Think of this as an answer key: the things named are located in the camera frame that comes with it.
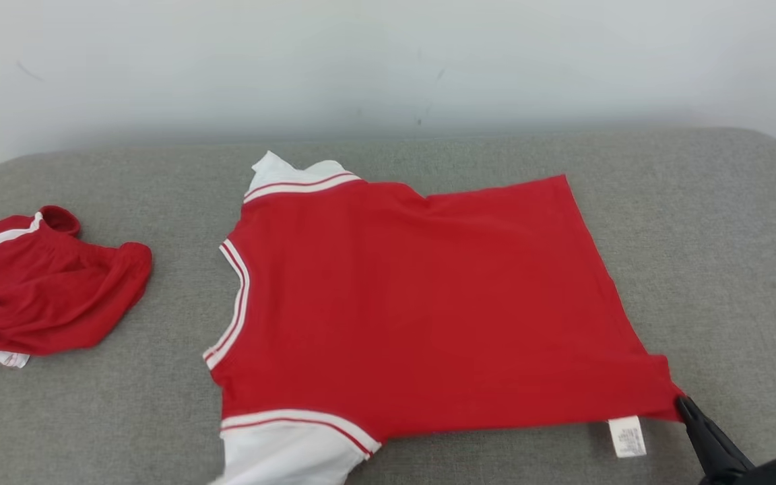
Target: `red t-shirt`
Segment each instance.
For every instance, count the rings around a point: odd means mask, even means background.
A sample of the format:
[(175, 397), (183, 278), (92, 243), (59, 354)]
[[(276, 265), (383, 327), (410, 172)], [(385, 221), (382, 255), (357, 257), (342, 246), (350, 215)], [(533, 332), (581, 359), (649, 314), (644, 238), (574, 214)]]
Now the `red t-shirt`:
[(677, 420), (665, 356), (622, 310), (564, 176), (423, 197), (336, 162), (255, 166), (222, 251), (241, 278), (204, 357), (238, 432), (386, 439), (641, 415)]
[(0, 350), (37, 356), (92, 347), (142, 296), (152, 252), (76, 239), (71, 212), (48, 205), (0, 221)]

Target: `white trim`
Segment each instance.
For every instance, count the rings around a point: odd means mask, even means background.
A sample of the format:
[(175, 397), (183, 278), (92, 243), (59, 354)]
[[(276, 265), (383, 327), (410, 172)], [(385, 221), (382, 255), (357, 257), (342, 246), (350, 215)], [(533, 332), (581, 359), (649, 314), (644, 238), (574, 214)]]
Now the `white trim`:
[(10, 368), (23, 368), (30, 357), (28, 354), (0, 350), (0, 364)]
[(225, 418), (225, 420), (221, 421), (221, 438), (224, 436), (224, 433), (236, 429), (235, 426), (252, 426), (252, 424), (262, 424), (278, 420), (329, 424), (343, 430), (344, 433), (355, 439), (358, 444), (364, 446), (370, 454), (375, 453), (382, 446), (380, 442), (371, 438), (367, 432), (352, 421), (344, 420), (344, 418), (333, 414), (327, 414), (327, 412), (307, 411), (304, 409), (276, 409)]
[(225, 240), (220, 249), (227, 261), (229, 261), (229, 265), (238, 274), (240, 286), (238, 294), (235, 295), (232, 322), (229, 323), (229, 326), (224, 331), (224, 335), (221, 335), (218, 339), (218, 343), (203, 352), (203, 359), (205, 359), (205, 364), (209, 366), (209, 369), (215, 368), (224, 359), (229, 349), (235, 343), (235, 339), (241, 333), (241, 329), (244, 328), (244, 317), (247, 313), (247, 294), (250, 291), (250, 273), (247, 272), (247, 266), (245, 266), (241, 255), (238, 254), (231, 240)]
[(271, 151), (253, 165), (253, 171), (256, 174), (243, 203), (272, 193), (314, 193), (361, 179), (335, 160), (323, 160), (299, 170)]
[(360, 179), (361, 178), (357, 175), (351, 174), (351, 172), (347, 172), (347, 174), (333, 175), (332, 177), (324, 179), (324, 181), (319, 181), (317, 183), (308, 185), (295, 183), (263, 185), (262, 187), (259, 187), (257, 191), (252, 191), (252, 193), (249, 193), (249, 195), (244, 197), (243, 203), (248, 203), (254, 199), (258, 199), (259, 197), (272, 193), (314, 193), (315, 191), (323, 191), (332, 187), (336, 187), (336, 185), (345, 184), (347, 182), (360, 181)]
[(369, 454), (330, 426), (272, 421), (222, 435), (224, 475), (210, 485), (343, 485)]
[(32, 223), (25, 229), (9, 229), (0, 232), (0, 244), (7, 242), (7, 240), (17, 239), (24, 234), (37, 231), (40, 228), (40, 221), (43, 221), (44, 217), (40, 212), (35, 212)]

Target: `shirt tag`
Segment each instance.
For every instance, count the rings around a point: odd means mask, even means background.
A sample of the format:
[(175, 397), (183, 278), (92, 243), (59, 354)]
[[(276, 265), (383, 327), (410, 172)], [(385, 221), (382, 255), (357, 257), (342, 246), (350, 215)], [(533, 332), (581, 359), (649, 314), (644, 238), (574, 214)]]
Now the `shirt tag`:
[(28, 357), (30, 357), (28, 354), (0, 350), (0, 363), (10, 368), (22, 368), (28, 362)]
[(608, 422), (617, 457), (644, 457), (646, 455), (646, 443), (643, 441), (643, 430), (640, 428), (638, 416), (629, 416)]

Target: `care label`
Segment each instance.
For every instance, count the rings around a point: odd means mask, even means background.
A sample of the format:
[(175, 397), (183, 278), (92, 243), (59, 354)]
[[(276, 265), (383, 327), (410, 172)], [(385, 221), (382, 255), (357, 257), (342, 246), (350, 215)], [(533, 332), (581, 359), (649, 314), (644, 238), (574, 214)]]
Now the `care label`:
[(10, 366), (10, 368), (22, 368), (26, 365), (28, 357), (30, 357), (28, 354), (0, 350), (0, 363), (3, 366)]
[(646, 455), (646, 443), (643, 441), (643, 430), (640, 428), (638, 416), (629, 416), (608, 422), (617, 457), (644, 457)]

